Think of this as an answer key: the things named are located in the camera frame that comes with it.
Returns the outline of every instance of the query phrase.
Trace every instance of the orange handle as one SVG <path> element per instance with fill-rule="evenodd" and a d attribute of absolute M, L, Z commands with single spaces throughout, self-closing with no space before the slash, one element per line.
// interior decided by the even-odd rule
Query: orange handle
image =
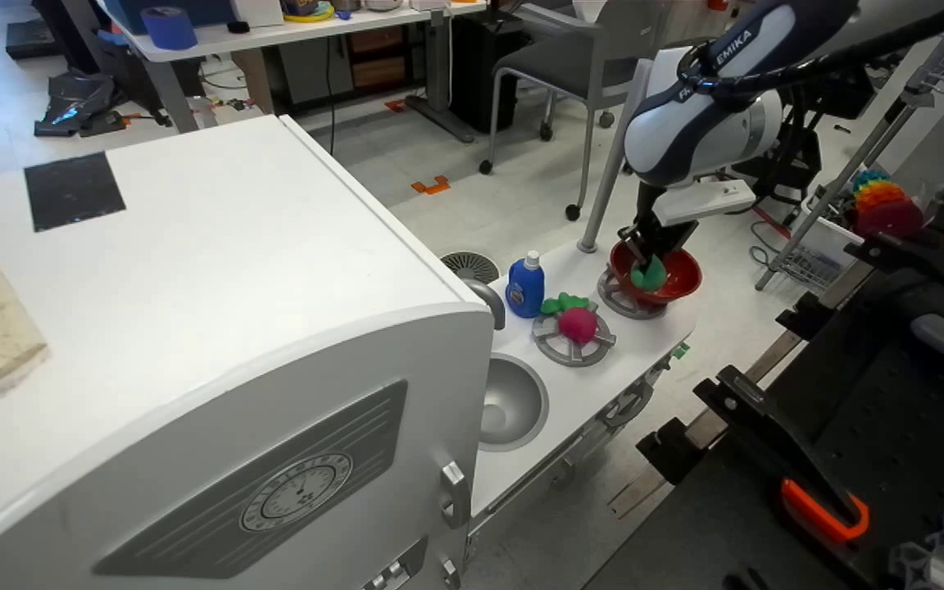
<path fill-rule="evenodd" d="M 869 503 L 853 494 L 853 503 L 860 512 L 860 522 L 846 524 L 836 513 L 829 513 L 801 482 L 782 479 L 781 482 L 781 503 L 804 519 L 818 536 L 834 540 L 834 544 L 853 544 L 860 536 L 865 536 L 869 532 Z"/>

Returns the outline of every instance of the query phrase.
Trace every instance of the floor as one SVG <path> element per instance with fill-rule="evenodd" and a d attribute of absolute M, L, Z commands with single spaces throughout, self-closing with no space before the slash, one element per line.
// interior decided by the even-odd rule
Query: floor
<path fill-rule="evenodd" d="M 135 140 L 170 136 L 170 127 L 135 120 L 128 130 L 101 136 L 33 136 L 33 120 L 45 107 L 45 80 L 58 76 L 62 59 L 13 62 L 4 51 L 4 27 L 33 16 L 24 0 L 0 0 L 0 169 L 40 161 L 105 149 Z M 371 116 L 338 127 L 338 161 L 371 188 L 433 252 L 483 252 L 507 264 L 523 250 L 580 240 L 583 224 L 568 224 L 565 205 L 578 194 L 583 116 L 560 106 L 551 143 L 534 136 L 539 106 L 523 102 L 517 125 L 492 148 L 475 140 L 455 143 L 412 111 Z M 834 177 L 846 161 L 854 134 L 823 125 L 827 169 Z M 614 130 L 599 130 L 594 154 L 594 181 L 599 177 Z M 492 154 L 492 177 L 475 165 Z M 410 184 L 445 177 L 439 195 L 415 195 Z M 606 217 L 602 243 L 616 226 L 634 218 L 637 181 L 618 177 Z M 804 286 L 776 275 L 767 293 L 755 293 L 762 264 L 746 255 L 755 212 L 706 218 L 688 250 L 706 269 L 706 286 L 683 304 L 699 313 L 693 351 L 658 380 L 652 404 L 602 451 L 556 475 L 554 485 L 517 519 L 510 519 L 492 544 L 475 547 L 464 578 L 473 590 L 523 590 L 523 585 L 580 585 L 606 555 L 650 513 L 661 497 L 652 494 L 637 509 L 616 512 L 609 500 L 630 482 L 645 482 L 650 464 L 637 443 L 664 420 L 694 420 L 700 404 L 693 385 L 723 365 L 746 367 L 774 336 L 776 310 L 801 298 Z"/>

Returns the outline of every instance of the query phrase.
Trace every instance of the red bowl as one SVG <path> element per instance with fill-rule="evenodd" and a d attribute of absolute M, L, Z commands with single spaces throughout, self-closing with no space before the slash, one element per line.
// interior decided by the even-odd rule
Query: red bowl
<path fill-rule="evenodd" d="M 685 250 L 673 250 L 661 263 L 668 272 L 664 286 L 641 293 L 630 275 L 634 250 L 627 243 L 609 250 L 609 272 L 616 275 L 618 293 L 641 307 L 664 307 L 668 300 L 685 298 L 700 286 L 700 264 Z"/>

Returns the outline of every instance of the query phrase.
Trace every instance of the white appliance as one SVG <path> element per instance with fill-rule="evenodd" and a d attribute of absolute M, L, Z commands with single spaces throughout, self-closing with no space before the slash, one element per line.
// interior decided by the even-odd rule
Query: white appliance
<path fill-rule="evenodd" d="M 0 272 L 50 344 L 0 394 L 0 590 L 445 585 L 492 319 L 303 127 L 107 149 L 120 212 Z"/>

